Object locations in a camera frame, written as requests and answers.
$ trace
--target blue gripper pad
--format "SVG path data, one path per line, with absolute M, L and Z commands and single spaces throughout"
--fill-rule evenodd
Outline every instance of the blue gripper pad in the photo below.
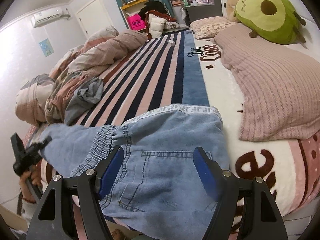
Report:
M 124 151 L 122 147 L 119 147 L 118 151 L 112 158 L 110 164 L 108 165 L 104 174 L 101 177 L 100 191 L 98 193 L 101 199 L 110 193 L 113 183 L 115 182 L 118 172 L 121 168 L 123 159 Z
M 219 172 L 222 172 L 218 163 L 210 160 L 205 151 L 201 147 L 197 147 L 193 151 L 193 163 L 196 167 L 198 175 L 204 186 L 207 195 L 212 197 L 214 201 L 219 201 L 222 189 L 220 187 Z

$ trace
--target avocado plush toy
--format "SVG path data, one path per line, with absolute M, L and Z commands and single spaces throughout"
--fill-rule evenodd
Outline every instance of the avocado plush toy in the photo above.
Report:
M 306 25 L 289 0 L 239 0 L 235 15 L 253 31 L 250 37 L 260 35 L 278 44 L 291 44 L 295 40 L 305 43 L 299 32 L 300 23 Z

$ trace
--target pillow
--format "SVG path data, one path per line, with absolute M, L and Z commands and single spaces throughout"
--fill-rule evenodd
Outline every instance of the pillow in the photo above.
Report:
M 311 137 L 320 130 L 320 63 L 250 32 L 237 24 L 214 38 L 244 94 L 240 139 Z
M 237 23 L 230 22 L 225 17 L 216 16 L 194 21 L 190 28 L 196 33 L 196 39 L 213 38 L 217 33 Z

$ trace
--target denim jeans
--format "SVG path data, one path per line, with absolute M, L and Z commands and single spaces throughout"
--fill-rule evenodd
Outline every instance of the denim jeans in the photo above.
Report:
M 95 132 L 93 139 L 90 130 Z M 83 135 L 82 140 L 74 142 L 81 133 L 88 139 Z M 122 168 L 110 194 L 100 202 L 104 215 L 156 239 L 203 237 L 216 202 L 206 195 L 193 164 L 193 150 L 201 146 L 222 169 L 229 168 L 222 120 L 214 107 L 175 104 L 149 111 L 121 126 L 97 129 L 60 124 L 49 126 L 42 136 L 47 135 L 53 141 L 43 150 L 43 156 L 63 176 L 69 176 L 73 167 L 71 176 L 95 168 L 115 145 L 123 147 Z M 66 144 L 73 150 L 65 151 Z M 55 156 L 57 152 L 65 155 L 63 162 Z

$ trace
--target human hand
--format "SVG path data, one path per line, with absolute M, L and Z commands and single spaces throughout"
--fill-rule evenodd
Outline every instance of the human hand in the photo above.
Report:
M 32 184 L 34 186 L 39 186 L 39 187 L 42 187 L 42 184 L 41 184 L 41 177 L 40 177 L 40 174 L 39 174 L 39 171 L 38 169 L 36 168 L 36 166 L 32 166 L 32 172 L 31 171 L 25 171 L 21 177 L 20 177 L 20 180 L 19 180 L 19 185 L 20 185 L 20 188 L 21 188 L 21 192 L 22 192 L 22 197 L 24 200 L 30 202 L 30 203 L 35 203 L 35 199 L 34 197 L 32 196 L 27 184 L 26 184 L 26 180 L 31 177 L 32 179 Z

